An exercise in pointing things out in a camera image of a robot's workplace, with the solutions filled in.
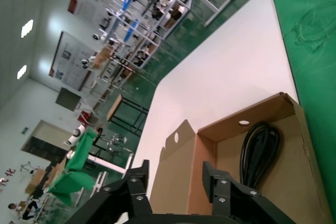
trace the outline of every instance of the person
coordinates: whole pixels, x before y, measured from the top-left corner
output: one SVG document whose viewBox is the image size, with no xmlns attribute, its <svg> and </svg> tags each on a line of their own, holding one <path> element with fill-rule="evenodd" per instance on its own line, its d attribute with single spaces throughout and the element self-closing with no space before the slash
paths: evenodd
<svg viewBox="0 0 336 224">
<path fill-rule="evenodd" d="M 22 219 L 24 219 L 24 220 L 29 220 L 29 219 L 35 217 L 34 215 L 29 216 L 29 214 L 31 213 L 33 207 L 35 208 L 36 212 L 39 211 L 39 208 L 37 207 L 37 203 L 36 203 L 36 201 L 32 201 L 31 203 L 29 203 L 29 205 L 28 205 L 26 211 L 25 211 L 24 214 L 22 215 Z M 10 204 L 8 205 L 8 208 L 9 208 L 9 209 L 12 209 L 12 210 L 15 210 L 16 212 L 20 212 L 22 206 L 19 206 L 19 205 L 14 204 L 14 203 L 10 203 Z"/>
</svg>

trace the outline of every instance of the black metal bracket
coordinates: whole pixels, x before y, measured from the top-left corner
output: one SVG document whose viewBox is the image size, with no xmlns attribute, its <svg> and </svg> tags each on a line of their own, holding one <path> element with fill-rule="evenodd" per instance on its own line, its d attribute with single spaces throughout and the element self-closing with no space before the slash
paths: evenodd
<svg viewBox="0 0 336 224">
<path fill-rule="evenodd" d="M 149 161 L 128 169 L 125 177 L 101 188 L 66 224 L 113 224 L 127 212 L 125 224 L 295 224 L 260 192 L 236 182 L 228 172 L 203 164 L 203 185 L 213 215 L 153 214 L 146 196 Z"/>
</svg>

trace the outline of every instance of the black cable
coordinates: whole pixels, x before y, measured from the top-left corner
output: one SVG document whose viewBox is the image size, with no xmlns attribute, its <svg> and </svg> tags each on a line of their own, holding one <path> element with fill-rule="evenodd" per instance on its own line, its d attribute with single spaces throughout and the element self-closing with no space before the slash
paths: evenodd
<svg viewBox="0 0 336 224">
<path fill-rule="evenodd" d="M 257 189 L 270 164 L 277 156 L 279 131 L 265 122 L 254 125 L 246 134 L 240 154 L 240 183 Z"/>
</svg>

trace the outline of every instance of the workbench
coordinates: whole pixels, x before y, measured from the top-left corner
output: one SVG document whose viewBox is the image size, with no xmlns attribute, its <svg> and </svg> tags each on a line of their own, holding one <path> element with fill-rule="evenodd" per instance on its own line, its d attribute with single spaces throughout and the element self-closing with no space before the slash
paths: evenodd
<svg viewBox="0 0 336 224">
<path fill-rule="evenodd" d="M 298 101 L 283 43 L 274 1 L 250 0 L 162 79 L 132 165 L 150 160 L 148 198 L 165 140 L 184 120 L 197 132 L 280 91 Z"/>
</svg>

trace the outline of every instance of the white ceiling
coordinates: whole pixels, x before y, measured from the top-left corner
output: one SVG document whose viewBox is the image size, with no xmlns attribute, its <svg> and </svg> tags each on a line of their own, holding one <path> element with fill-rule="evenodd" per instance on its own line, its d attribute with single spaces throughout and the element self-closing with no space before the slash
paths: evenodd
<svg viewBox="0 0 336 224">
<path fill-rule="evenodd" d="M 29 76 L 34 56 L 41 3 L 43 0 L 0 0 L 0 108 Z M 21 38 L 21 29 L 34 20 L 32 31 Z M 27 72 L 17 80 L 17 72 Z"/>
</svg>

